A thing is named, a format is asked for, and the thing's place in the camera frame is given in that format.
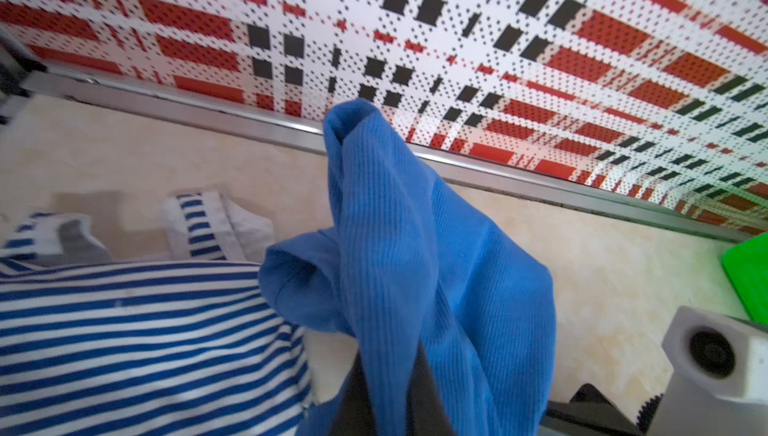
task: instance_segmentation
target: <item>beige wall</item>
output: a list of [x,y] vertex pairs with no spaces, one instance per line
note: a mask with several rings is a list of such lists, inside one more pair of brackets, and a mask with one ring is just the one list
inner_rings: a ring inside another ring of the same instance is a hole
[[[272,219],[278,239],[332,224],[315,154],[46,97],[0,134],[1,234],[36,209],[80,212],[116,258],[158,253],[160,201],[211,187]],[[552,272],[552,399],[591,382],[634,419],[670,377],[660,342],[678,306],[745,317],[719,263],[728,243],[454,188]],[[308,339],[324,399],[354,345]]]

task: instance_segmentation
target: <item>blue cloth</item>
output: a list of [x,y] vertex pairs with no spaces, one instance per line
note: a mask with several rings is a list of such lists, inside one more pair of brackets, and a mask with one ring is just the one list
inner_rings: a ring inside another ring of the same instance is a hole
[[[534,434],[554,369],[549,271],[460,198],[363,100],[325,120],[335,226],[267,250],[286,320],[354,335],[379,434],[406,433],[419,339],[458,434]],[[339,398],[302,434],[325,434]]]

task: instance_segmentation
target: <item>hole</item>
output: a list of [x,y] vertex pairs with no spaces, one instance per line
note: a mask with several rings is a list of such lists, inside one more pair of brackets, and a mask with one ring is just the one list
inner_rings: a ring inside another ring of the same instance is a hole
[[702,328],[690,337],[688,349],[699,368],[710,377],[724,379],[734,372],[734,348],[722,333],[712,328]]

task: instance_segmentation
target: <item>white plastic part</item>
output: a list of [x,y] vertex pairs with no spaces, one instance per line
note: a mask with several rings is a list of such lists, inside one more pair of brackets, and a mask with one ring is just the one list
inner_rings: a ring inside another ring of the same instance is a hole
[[[725,337],[734,353],[725,376],[694,360],[691,338],[700,331]],[[662,348],[674,367],[649,436],[768,434],[768,332],[727,316],[680,307]]]

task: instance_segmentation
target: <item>green object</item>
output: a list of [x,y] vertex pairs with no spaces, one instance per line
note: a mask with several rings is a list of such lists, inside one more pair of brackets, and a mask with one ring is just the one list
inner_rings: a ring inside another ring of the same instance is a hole
[[753,321],[768,325],[768,233],[723,255],[723,268]]

